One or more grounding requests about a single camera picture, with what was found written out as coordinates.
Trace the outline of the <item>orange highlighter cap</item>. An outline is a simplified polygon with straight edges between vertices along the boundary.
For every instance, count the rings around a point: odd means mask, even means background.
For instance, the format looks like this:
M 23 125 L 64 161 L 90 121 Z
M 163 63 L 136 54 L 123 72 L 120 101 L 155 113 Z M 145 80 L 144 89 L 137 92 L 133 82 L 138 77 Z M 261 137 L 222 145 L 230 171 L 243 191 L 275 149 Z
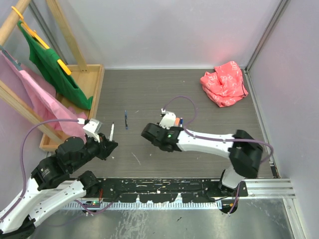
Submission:
M 176 120 L 175 120 L 175 125 L 176 125 L 176 126 L 180 126 L 180 118 L 176 118 Z

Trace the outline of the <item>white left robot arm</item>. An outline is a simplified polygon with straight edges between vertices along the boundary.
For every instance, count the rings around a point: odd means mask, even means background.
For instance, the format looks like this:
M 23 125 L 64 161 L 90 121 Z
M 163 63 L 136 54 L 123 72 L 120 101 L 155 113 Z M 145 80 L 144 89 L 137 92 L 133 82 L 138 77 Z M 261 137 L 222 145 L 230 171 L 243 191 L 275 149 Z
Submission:
M 21 191 L 0 216 L 0 237 L 2 239 L 26 239 L 49 216 L 66 204 L 84 196 L 95 197 L 100 192 L 100 183 L 92 171 L 85 171 L 69 186 L 56 192 L 70 175 L 97 157 L 106 160 L 118 146 L 104 134 L 98 134 L 99 141 L 89 137 L 66 139 L 50 157 L 40 161 Z

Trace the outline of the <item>white marker with green end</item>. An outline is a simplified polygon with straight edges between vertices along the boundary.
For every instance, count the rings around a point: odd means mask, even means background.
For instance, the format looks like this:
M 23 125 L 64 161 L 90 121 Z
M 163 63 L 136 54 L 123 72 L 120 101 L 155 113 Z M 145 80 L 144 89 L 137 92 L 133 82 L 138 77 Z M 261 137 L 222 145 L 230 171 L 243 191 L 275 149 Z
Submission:
M 109 136 L 109 141 L 113 141 L 114 129 L 115 129 L 115 124 L 114 124 L 114 122 L 112 122 L 111 130 L 110 130 L 110 136 Z

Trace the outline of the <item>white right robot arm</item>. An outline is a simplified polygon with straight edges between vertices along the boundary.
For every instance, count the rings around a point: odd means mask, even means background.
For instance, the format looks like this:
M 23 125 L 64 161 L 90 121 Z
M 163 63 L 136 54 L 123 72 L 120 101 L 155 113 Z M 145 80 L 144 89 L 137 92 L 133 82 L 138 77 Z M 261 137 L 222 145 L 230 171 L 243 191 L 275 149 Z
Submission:
M 186 130 L 178 126 L 169 129 L 149 123 L 141 136 L 162 151 L 196 151 L 226 158 L 229 168 L 222 172 L 218 189 L 224 196 L 232 195 L 244 179 L 258 176 L 263 148 L 246 131 L 235 134 L 207 134 Z

